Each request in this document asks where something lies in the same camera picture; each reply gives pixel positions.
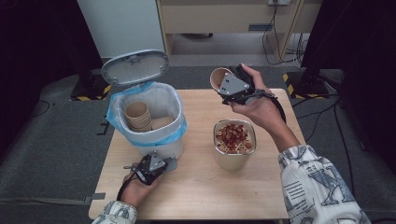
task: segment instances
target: yellow black tape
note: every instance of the yellow black tape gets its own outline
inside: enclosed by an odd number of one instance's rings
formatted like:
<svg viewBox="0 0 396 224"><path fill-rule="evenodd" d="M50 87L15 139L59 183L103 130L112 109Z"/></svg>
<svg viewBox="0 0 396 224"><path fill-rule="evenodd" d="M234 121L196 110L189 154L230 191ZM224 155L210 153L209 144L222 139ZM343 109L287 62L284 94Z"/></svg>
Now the yellow black tape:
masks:
<svg viewBox="0 0 396 224"><path fill-rule="evenodd" d="M288 88L289 95L291 99L309 99L309 98L315 98L315 99L326 99L329 98L328 95L320 95L320 94L297 94L294 92L294 88L291 85L290 79L288 74L283 74L283 80L286 83L286 87Z"/></svg>
<svg viewBox="0 0 396 224"><path fill-rule="evenodd" d="M87 96L81 95L76 97L70 97L71 101L90 101L90 100L105 100L107 98L108 93L110 92L111 85L108 85L103 90L102 95L95 95L95 96Z"/></svg>

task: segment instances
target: right hand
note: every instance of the right hand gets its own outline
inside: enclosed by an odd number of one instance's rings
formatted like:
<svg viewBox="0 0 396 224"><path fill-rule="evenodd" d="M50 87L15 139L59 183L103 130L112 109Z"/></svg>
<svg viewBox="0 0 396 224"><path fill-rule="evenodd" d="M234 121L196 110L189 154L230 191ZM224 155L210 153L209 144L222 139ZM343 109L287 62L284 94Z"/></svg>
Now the right hand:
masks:
<svg viewBox="0 0 396 224"><path fill-rule="evenodd" d="M256 86L256 89L271 92L262 82L262 74L259 71L256 71L243 63L242 68L253 77L253 82ZM239 105L235 102L230 102L229 104L233 112L245 115L255 124L264 128L267 132L271 132L271 129L277 127L278 125L285 125L285 122L280 116L279 110L267 97L254 99L248 105Z"/></svg>

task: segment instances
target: wall outlet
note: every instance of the wall outlet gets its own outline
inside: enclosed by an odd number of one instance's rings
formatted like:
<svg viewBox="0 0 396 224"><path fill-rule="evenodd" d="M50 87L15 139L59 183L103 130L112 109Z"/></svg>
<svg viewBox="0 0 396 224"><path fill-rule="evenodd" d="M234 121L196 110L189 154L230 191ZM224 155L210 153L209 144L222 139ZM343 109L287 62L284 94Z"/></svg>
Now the wall outlet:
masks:
<svg viewBox="0 0 396 224"><path fill-rule="evenodd" d="M288 6L290 5L290 0L268 0L268 5L274 6L275 2L278 6Z"/></svg>

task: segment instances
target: white plastic bin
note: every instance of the white plastic bin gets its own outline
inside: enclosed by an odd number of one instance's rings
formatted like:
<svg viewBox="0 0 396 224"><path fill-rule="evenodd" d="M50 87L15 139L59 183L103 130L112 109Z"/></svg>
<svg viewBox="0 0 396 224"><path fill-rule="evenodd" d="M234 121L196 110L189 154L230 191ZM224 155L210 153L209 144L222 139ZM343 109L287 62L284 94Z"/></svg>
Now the white plastic bin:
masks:
<svg viewBox="0 0 396 224"><path fill-rule="evenodd" d="M157 151L162 158L178 159L183 152L182 136L187 130L183 104L170 85L151 81L168 70L168 58L159 50L142 50L114 58L102 67L102 75L112 85L133 85L113 94L107 110L107 120L122 133L142 156ZM145 102L153 119L173 117L174 121L146 133L130 130L124 115L131 102Z"/></svg>

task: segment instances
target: finger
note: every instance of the finger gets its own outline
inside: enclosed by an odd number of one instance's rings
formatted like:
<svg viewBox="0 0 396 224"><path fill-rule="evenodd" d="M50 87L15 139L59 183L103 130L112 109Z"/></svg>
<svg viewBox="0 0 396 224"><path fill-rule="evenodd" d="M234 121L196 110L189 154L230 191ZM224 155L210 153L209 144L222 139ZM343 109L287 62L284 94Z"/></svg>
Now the finger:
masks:
<svg viewBox="0 0 396 224"><path fill-rule="evenodd" d="M259 71L252 69L251 67L245 65L244 63L242 63L242 68L251 77L253 77L253 82L257 89L266 90L266 91L268 90L268 88L266 88L264 83L262 82L262 74Z"/></svg>
<svg viewBox="0 0 396 224"><path fill-rule="evenodd" d="M129 177L131 177L132 173L133 172L130 171L129 174L124 177L124 179L122 180L122 183L125 182L127 179L129 179Z"/></svg>
<svg viewBox="0 0 396 224"><path fill-rule="evenodd" d="M229 102L228 104L235 113L241 114L244 112L244 110L246 110L246 107L244 105L240 105L236 102Z"/></svg>

